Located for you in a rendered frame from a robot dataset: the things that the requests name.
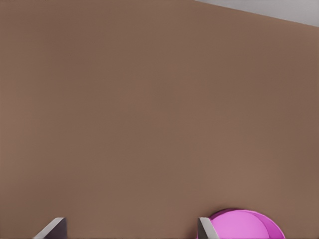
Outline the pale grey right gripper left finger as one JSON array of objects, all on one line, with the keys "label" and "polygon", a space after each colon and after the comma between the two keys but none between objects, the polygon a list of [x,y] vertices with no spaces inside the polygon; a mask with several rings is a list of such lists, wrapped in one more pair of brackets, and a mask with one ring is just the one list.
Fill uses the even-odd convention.
[{"label": "pale grey right gripper left finger", "polygon": [[67,219],[54,218],[33,239],[67,239]]}]

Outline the pink plate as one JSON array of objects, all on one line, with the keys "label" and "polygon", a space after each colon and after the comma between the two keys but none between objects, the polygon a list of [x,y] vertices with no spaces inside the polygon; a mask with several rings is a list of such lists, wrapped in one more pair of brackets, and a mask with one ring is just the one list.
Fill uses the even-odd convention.
[{"label": "pink plate", "polygon": [[217,239],[286,239],[280,227],[256,211],[229,208],[210,217]]}]

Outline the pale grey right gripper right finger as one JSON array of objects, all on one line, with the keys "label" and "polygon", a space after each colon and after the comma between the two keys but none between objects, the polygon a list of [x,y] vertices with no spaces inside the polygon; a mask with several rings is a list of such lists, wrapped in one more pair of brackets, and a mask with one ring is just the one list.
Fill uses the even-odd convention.
[{"label": "pale grey right gripper right finger", "polygon": [[217,239],[217,232],[209,218],[198,218],[198,239]]}]

